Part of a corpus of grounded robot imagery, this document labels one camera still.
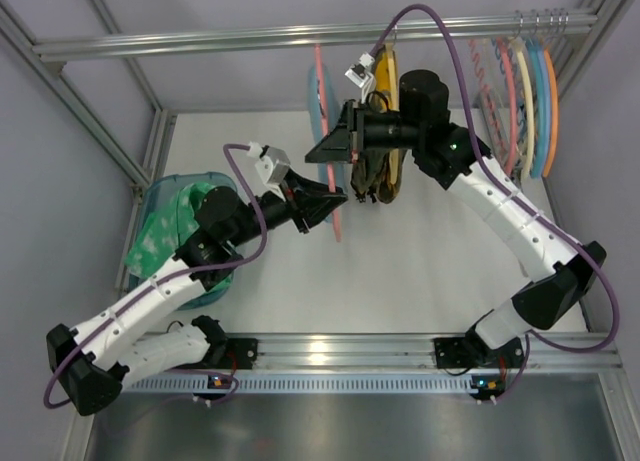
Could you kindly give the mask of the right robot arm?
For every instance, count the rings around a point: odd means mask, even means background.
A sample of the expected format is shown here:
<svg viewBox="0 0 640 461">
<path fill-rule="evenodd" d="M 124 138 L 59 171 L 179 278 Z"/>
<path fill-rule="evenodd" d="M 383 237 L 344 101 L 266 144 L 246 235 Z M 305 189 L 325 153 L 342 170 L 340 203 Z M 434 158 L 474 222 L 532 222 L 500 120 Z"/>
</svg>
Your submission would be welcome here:
<svg viewBox="0 0 640 461">
<path fill-rule="evenodd" d="M 451 122 L 449 89 L 432 71 L 399 83 L 399 108 L 378 113 L 343 105 L 336 127 L 305 156 L 308 163 L 349 163 L 390 149 L 411 152 L 419 169 L 471 208 L 516 256 L 528 284 L 465 334 L 470 349 L 495 351 L 531 330 L 548 330 L 591 288 L 606 258 L 551 222 L 513 184 L 490 150 Z"/>
</svg>

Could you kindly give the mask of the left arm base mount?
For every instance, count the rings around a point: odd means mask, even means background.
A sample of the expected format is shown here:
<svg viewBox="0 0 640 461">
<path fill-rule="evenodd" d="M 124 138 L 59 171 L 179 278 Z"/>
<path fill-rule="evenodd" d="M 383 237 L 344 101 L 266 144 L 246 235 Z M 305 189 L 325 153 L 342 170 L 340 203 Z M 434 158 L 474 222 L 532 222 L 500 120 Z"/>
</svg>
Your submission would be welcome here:
<svg viewBox="0 0 640 461">
<path fill-rule="evenodd" d="M 259 340 L 250 337 L 232 337 L 217 367 L 223 370 L 252 370 L 258 357 Z"/>
</svg>

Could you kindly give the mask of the pink clothes hanger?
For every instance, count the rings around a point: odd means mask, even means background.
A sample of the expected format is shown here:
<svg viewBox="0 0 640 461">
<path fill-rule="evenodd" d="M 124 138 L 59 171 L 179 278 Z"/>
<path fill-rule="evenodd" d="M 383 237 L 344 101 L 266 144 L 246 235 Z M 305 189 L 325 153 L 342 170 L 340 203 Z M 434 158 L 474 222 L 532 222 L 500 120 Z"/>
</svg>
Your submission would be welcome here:
<svg viewBox="0 0 640 461">
<path fill-rule="evenodd" d="M 316 70 L 317 93 L 319 98 L 319 107 L 321 111 L 322 134 L 326 136 L 329 134 L 329 116 L 328 116 L 329 112 L 328 112 L 328 103 L 327 103 L 326 89 L 325 89 L 322 51 L 321 51 L 321 46 L 319 44 L 316 44 L 314 46 L 314 60 L 315 60 L 315 70 Z M 331 164 L 328 164 L 326 167 L 326 170 L 327 170 L 329 189 L 331 192 L 335 192 L 337 186 L 336 186 L 334 168 Z M 341 226 L 340 213 L 338 210 L 334 210 L 332 212 L 332 226 L 333 226 L 335 240 L 338 243 L 340 243 L 342 241 L 342 226 Z"/>
</svg>

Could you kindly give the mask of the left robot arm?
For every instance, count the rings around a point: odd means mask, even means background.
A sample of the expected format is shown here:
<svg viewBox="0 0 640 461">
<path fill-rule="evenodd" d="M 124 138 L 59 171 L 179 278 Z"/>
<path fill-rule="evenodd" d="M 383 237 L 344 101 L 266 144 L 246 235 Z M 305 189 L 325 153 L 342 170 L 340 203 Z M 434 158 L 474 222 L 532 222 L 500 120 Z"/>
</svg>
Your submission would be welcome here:
<svg viewBox="0 0 640 461">
<path fill-rule="evenodd" d="M 294 171 L 284 175 L 276 191 L 251 203 L 228 186 L 212 188 L 195 213 L 195 232 L 154 274 L 92 319 L 49 331 L 49 365 L 68 403 L 82 416 L 93 415 L 149 376 L 173 368 L 224 367 L 228 337 L 209 316 L 200 315 L 152 338 L 144 335 L 246 264 L 237 247 L 287 222 L 306 233 L 347 200 L 342 189 L 330 189 Z"/>
</svg>

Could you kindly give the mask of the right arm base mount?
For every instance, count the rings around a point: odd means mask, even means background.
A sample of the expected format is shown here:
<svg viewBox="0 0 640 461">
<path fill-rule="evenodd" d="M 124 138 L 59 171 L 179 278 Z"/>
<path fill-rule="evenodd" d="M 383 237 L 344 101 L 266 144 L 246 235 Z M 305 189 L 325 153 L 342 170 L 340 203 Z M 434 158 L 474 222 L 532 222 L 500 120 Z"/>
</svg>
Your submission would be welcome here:
<svg viewBox="0 0 640 461">
<path fill-rule="evenodd" d="M 437 368 L 447 374 L 460 376 L 478 367 L 477 356 L 464 336 L 437 337 L 433 347 Z"/>
</svg>

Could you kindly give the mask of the light blue trousers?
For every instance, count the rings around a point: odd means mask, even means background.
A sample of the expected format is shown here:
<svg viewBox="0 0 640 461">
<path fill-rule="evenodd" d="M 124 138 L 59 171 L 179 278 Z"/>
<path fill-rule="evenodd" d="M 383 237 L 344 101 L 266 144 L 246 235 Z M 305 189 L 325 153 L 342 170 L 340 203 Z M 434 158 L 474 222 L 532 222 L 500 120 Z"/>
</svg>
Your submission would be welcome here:
<svg viewBox="0 0 640 461">
<path fill-rule="evenodd" d="M 321 64 L 320 73 L 328 79 L 328 71 L 324 63 Z M 319 94 L 319 81 L 318 73 L 315 65 L 312 65 L 307 73 L 307 111 L 310 118 L 311 133 L 313 137 L 312 144 L 315 145 L 323 138 L 323 109 L 321 107 L 320 94 Z M 328 184 L 328 174 L 326 165 L 316 165 L 318 171 L 318 181 L 322 184 Z"/>
</svg>

